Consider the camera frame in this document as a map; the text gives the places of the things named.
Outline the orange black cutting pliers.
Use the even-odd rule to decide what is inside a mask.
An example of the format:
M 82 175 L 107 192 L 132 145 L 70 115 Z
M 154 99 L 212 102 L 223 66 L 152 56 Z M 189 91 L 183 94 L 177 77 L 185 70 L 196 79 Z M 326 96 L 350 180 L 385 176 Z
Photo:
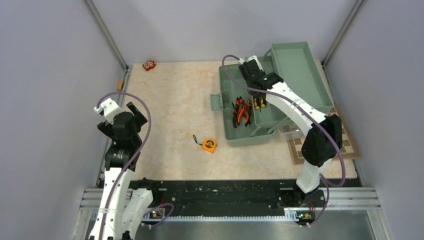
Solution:
M 239 122 L 241 122 L 242 118 L 245 118 L 244 126 L 247 127 L 251 124 L 251 110 L 252 110 L 252 100 L 248 98 L 247 101 L 242 100 L 240 102 L 240 113 L 238 116 Z

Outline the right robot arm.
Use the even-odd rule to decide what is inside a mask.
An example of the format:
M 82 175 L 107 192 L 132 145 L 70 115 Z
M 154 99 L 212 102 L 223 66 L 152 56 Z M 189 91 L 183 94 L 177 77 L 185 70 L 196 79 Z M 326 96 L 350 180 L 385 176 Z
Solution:
M 255 57 L 238 62 L 247 90 L 282 111 L 305 136 L 301 147 L 304 163 L 293 188 L 293 200 L 299 206 L 307 206 L 328 164 L 335 156 L 342 155 L 342 121 L 335 114 L 327 115 L 312 107 L 277 73 L 265 73 Z

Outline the black yellow screwdriver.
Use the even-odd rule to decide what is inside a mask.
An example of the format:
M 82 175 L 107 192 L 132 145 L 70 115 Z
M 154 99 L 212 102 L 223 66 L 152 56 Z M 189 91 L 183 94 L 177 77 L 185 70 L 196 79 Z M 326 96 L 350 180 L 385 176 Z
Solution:
M 256 110 L 259 110 L 261 107 L 260 99 L 258 97 L 253 98 L 253 105 Z
M 262 108 L 265 108 L 267 105 L 266 100 L 264 99 L 264 97 L 259 97 L 257 99 L 257 108 L 259 109 L 259 111 L 261 111 Z

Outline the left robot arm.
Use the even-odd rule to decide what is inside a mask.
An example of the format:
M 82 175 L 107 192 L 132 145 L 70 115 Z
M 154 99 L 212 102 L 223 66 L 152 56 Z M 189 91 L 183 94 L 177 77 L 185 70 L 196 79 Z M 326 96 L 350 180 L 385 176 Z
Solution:
M 90 240 L 132 240 L 148 207 L 160 202 L 160 193 L 151 187 L 139 187 L 125 204 L 137 160 L 146 142 L 141 128 L 151 130 L 151 114 L 144 116 L 137 109 L 114 110 L 98 129 L 112 140 L 105 154 L 104 186 L 97 218 Z

